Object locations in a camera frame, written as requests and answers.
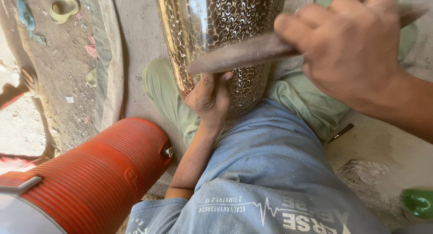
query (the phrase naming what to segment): yellow object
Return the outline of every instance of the yellow object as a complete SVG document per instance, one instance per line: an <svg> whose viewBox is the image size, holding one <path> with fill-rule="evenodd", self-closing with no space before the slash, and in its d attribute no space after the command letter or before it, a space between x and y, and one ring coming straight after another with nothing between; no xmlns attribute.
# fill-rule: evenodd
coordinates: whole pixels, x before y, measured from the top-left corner
<svg viewBox="0 0 433 234"><path fill-rule="evenodd" d="M92 86L96 87L96 69L90 71L86 76L86 82Z"/></svg>
<svg viewBox="0 0 433 234"><path fill-rule="evenodd" d="M54 23L63 24L70 15L78 13L79 9L77 0L57 0L51 5L49 12Z"/></svg>

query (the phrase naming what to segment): engraved metal vase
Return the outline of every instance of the engraved metal vase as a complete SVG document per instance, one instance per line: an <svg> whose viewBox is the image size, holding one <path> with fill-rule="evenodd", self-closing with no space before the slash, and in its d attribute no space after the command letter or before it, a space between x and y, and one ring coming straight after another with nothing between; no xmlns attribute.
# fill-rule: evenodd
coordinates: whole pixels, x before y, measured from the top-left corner
<svg viewBox="0 0 433 234"><path fill-rule="evenodd" d="M156 0L173 74L183 99L201 79L188 65L206 52L273 30L284 0ZM229 115L251 109L263 95L269 64L233 70Z"/></svg>

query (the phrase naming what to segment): human hand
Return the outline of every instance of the human hand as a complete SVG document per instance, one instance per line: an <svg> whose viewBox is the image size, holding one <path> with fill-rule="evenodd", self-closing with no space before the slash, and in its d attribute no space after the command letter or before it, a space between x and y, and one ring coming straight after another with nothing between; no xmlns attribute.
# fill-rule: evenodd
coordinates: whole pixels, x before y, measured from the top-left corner
<svg viewBox="0 0 433 234"><path fill-rule="evenodd" d="M227 118L230 95L226 84L231 78L230 71L221 76L206 73L185 99L185 104L200 116L200 125L209 130L220 131Z"/></svg>
<svg viewBox="0 0 433 234"><path fill-rule="evenodd" d="M274 29L304 54L303 73L317 88L360 112L391 103L395 87L409 76L398 65L395 0L309 4L295 15L279 15Z"/></svg>

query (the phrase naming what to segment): wrist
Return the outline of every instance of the wrist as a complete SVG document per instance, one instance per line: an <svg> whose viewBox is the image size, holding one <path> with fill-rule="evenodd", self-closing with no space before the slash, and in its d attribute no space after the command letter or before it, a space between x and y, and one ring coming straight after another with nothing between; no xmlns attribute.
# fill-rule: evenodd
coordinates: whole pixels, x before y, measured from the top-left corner
<svg viewBox="0 0 433 234"><path fill-rule="evenodd" d="M383 88L370 95L356 111L375 118L381 119L389 113L396 113L396 110L402 111L407 107L414 91L414 83L417 78L410 75L398 66L395 75L383 84Z"/></svg>
<svg viewBox="0 0 433 234"><path fill-rule="evenodd" d="M210 124L202 120L200 121L200 125L198 126L198 131L201 132L201 135L207 136L209 138L217 138L222 128L222 124Z"/></svg>

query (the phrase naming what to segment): blue t-shirt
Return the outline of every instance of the blue t-shirt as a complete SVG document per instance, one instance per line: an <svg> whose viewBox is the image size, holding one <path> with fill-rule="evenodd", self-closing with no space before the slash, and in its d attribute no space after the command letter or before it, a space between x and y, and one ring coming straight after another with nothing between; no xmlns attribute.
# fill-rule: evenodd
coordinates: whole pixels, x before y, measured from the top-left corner
<svg viewBox="0 0 433 234"><path fill-rule="evenodd" d="M306 123L264 99L226 122L191 199L134 205L130 233L389 231L335 176Z"/></svg>

